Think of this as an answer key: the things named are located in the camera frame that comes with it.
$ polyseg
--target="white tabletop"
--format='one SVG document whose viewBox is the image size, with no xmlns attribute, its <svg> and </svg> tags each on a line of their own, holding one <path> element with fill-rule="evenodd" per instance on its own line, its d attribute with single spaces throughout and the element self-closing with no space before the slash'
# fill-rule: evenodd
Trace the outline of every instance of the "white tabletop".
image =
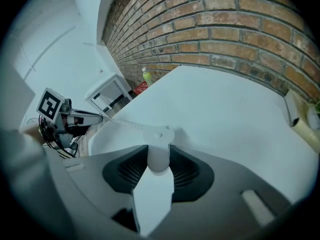
<svg viewBox="0 0 320 240">
<path fill-rule="evenodd" d="M 316 180 L 318 155 L 289 127 L 284 98 L 237 75 L 179 66 L 114 118 L 179 128 L 173 144 L 244 165 L 292 203 L 305 197 Z M 141 131 L 107 122 L 89 141 L 89 154 L 143 144 Z M 162 184 L 173 191 L 171 184 Z"/>
<path fill-rule="evenodd" d="M 95 93 L 99 88 L 101 88 L 105 83 L 107 83 L 115 75 L 116 75 L 116 73 L 110 73 L 106 77 L 102 77 L 98 81 L 94 82 L 94 84 L 86 92 L 84 100 L 87 100 L 89 98 L 89 96 L 91 96 L 93 93 Z"/>
</svg>

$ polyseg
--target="green bottle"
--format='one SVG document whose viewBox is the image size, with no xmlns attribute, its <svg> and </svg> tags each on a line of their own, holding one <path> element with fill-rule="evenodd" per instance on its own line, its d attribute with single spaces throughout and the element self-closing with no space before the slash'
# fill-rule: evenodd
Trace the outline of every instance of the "green bottle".
<svg viewBox="0 0 320 240">
<path fill-rule="evenodd" d="M 148 87 L 152 86 L 152 84 L 153 84 L 152 75 L 150 74 L 150 72 L 146 71 L 145 67 L 142 69 L 142 76 L 143 76 L 146 84 L 148 85 Z"/>
</svg>

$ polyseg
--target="red object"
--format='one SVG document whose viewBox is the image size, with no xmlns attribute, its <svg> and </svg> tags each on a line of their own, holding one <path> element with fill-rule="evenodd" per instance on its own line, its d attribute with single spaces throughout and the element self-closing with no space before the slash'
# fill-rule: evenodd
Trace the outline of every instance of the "red object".
<svg viewBox="0 0 320 240">
<path fill-rule="evenodd" d="M 134 90 L 133 90 L 133 92 L 136 94 L 136 95 L 139 95 L 140 93 L 142 93 L 144 90 L 146 90 L 148 88 L 148 85 L 147 85 L 147 83 L 146 83 L 146 81 L 143 81 L 142 83 L 140 83 L 139 85 L 138 85 L 138 87 L 137 88 L 135 88 Z"/>
</svg>

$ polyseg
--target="table leg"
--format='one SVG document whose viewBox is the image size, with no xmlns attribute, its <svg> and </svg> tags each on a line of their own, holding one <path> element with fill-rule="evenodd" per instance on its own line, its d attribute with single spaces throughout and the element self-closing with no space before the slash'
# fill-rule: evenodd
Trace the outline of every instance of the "table leg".
<svg viewBox="0 0 320 240">
<path fill-rule="evenodd" d="M 114 79 L 115 84 L 118 86 L 118 88 L 120 89 L 120 91 L 122 92 L 122 94 L 127 97 L 130 101 L 132 101 L 132 98 L 130 96 L 130 94 L 126 91 L 126 89 L 124 88 L 124 86 L 122 85 L 122 83 L 119 81 L 118 78 Z"/>
<path fill-rule="evenodd" d="M 112 107 L 108 104 L 108 102 L 105 100 L 105 98 L 102 97 L 101 94 L 100 94 L 100 98 L 103 99 L 103 101 L 105 102 L 106 106 L 107 106 L 110 110 L 112 110 Z"/>
<path fill-rule="evenodd" d="M 88 99 L 87 101 L 90 103 L 90 105 L 92 107 L 94 107 L 96 110 L 98 110 L 101 114 L 103 114 L 103 115 L 108 117 L 108 115 L 96 103 L 94 103 L 91 99 Z"/>
</svg>

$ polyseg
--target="gray floor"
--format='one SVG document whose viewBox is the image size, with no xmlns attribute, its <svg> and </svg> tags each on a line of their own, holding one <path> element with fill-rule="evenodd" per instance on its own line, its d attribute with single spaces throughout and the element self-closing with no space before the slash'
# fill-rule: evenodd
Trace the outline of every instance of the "gray floor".
<svg viewBox="0 0 320 240">
<path fill-rule="evenodd" d="M 131 97 L 134 99 L 136 95 L 134 93 L 131 94 Z M 124 97 L 119 102 L 117 102 L 113 107 L 112 110 L 108 110 L 106 114 L 109 117 L 113 117 L 116 113 L 118 113 L 122 108 L 124 108 L 128 103 L 129 99 Z M 103 119 L 103 121 L 99 124 L 95 124 L 89 127 L 88 131 L 85 135 L 83 135 L 79 141 L 78 141 L 78 151 L 76 153 L 77 157 L 86 157 L 88 156 L 88 143 L 91 137 L 99 131 L 99 129 L 104 126 L 104 124 L 107 122 L 106 119 Z"/>
</svg>

